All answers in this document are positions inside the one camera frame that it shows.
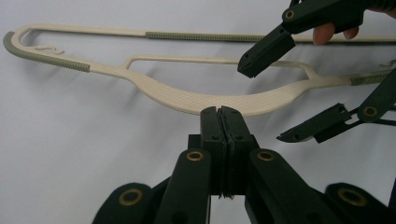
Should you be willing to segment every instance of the white background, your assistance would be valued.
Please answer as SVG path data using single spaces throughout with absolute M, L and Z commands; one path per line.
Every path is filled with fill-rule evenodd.
M 289 1 L 0 1 L 0 35 L 29 23 L 130 29 L 266 34 Z M 361 34 L 395 34 L 395 20 L 366 12 Z M 237 58 L 252 44 L 157 41 L 40 33 L 25 44 L 53 44 L 66 55 L 121 64 L 138 53 Z M 323 76 L 380 69 L 395 46 L 299 45 L 283 60 L 310 63 Z M 212 94 L 268 91 L 303 79 L 269 69 L 255 79 L 235 65 L 137 63 L 168 85 Z M 358 106 L 376 85 L 308 91 L 275 112 L 246 118 L 261 147 L 281 153 L 311 187 L 361 187 L 388 204 L 396 175 L 395 128 L 361 125 L 333 139 L 285 144 L 276 137 L 335 105 Z M 117 187 L 151 187 L 172 174 L 198 116 L 159 105 L 128 81 L 35 63 L 0 48 L 0 223 L 91 223 Z M 211 223 L 249 223 L 243 197 L 212 198 Z

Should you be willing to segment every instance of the brass grommet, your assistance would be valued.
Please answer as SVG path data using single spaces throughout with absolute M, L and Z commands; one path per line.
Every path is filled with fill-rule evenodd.
M 131 194 L 131 193 L 135 194 L 135 198 L 133 198 L 132 200 L 127 199 L 126 198 L 127 195 Z M 121 205 L 124 205 L 124 206 L 132 206 L 132 205 L 135 205 L 135 204 L 139 203 L 140 201 L 142 201 L 142 198 L 143 198 L 142 190 L 140 190 L 140 189 L 127 189 L 120 195 L 119 203 Z
M 257 153 L 257 158 L 262 161 L 273 161 L 275 156 L 271 152 L 262 151 Z
M 294 11 L 293 10 L 289 10 L 285 13 L 285 17 L 286 19 L 292 19 L 294 17 Z
M 373 106 L 366 106 L 363 109 L 363 113 L 367 117 L 374 117 L 378 113 L 378 111 Z
M 187 154 L 189 161 L 200 161 L 204 158 L 204 153 L 199 151 L 192 151 Z
M 367 204 L 367 199 L 354 189 L 341 188 L 338 190 L 338 197 L 344 202 L 363 207 Z

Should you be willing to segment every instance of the black mechanism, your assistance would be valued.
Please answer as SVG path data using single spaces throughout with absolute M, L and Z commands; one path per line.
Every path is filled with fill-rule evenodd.
M 294 48 L 291 35 L 299 34 L 321 24 L 332 22 L 335 32 L 357 27 L 363 23 L 364 10 L 369 7 L 396 8 L 396 0 L 291 0 L 282 14 L 282 23 L 240 59 L 238 72 L 255 77 L 271 63 Z
M 189 136 L 172 175 L 153 189 L 132 183 L 114 190 L 93 223 L 204 224 L 211 195 L 245 195 L 255 224 L 390 224 L 396 223 L 395 194 L 386 207 L 344 183 L 325 193 L 311 189 L 280 154 L 259 147 L 238 111 L 209 107 L 201 112 L 201 134 Z
M 312 119 L 282 133 L 277 139 L 295 143 L 315 137 L 321 143 L 363 123 L 396 126 L 396 120 L 381 119 L 388 111 L 396 111 L 395 83 L 396 68 L 358 108 L 349 112 L 344 105 L 334 105 Z M 346 124 L 345 121 L 352 119 L 354 114 L 358 115 L 358 120 Z

